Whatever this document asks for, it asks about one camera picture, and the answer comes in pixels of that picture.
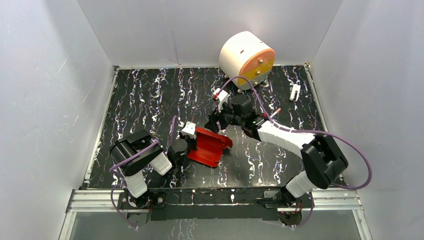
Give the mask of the red paper box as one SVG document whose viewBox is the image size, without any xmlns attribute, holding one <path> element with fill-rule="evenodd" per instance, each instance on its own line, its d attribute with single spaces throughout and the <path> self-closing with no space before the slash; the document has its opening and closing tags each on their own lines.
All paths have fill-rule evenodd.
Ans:
<svg viewBox="0 0 424 240">
<path fill-rule="evenodd" d="M 188 153 L 188 159 L 216 168 L 224 150 L 233 147 L 233 141 L 224 135 L 214 133 L 208 129 L 195 128 L 195 147 Z"/>
</svg>

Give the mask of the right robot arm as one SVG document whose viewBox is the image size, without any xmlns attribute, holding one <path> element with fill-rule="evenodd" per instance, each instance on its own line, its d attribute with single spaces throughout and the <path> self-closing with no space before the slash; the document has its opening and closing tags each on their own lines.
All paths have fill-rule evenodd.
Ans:
<svg viewBox="0 0 424 240">
<path fill-rule="evenodd" d="M 313 189 L 327 189 L 347 169 L 349 163 L 334 138 L 324 133 L 297 133 L 272 122 L 253 109 L 246 95 L 237 94 L 228 103 L 228 94 L 214 93 L 218 106 L 208 115 L 204 127 L 214 133 L 228 125 L 239 126 L 246 136 L 271 143 L 302 159 L 304 171 L 290 179 L 273 198 L 295 207 Z"/>
</svg>

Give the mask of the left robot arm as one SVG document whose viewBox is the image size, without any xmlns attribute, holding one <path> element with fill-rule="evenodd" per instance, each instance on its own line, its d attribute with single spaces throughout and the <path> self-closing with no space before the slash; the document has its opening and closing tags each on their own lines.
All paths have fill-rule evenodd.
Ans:
<svg viewBox="0 0 424 240">
<path fill-rule="evenodd" d="M 142 129 L 115 141 L 109 154 L 123 175 L 130 202 L 137 208 L 144 208 L 150 198 L 143 169 L 149 165 L 164 176 L 177 169 L 195 145 L 193 138 L 180 133 L 179 138 L 164 149 L 148 131 Z"/>
</svg>

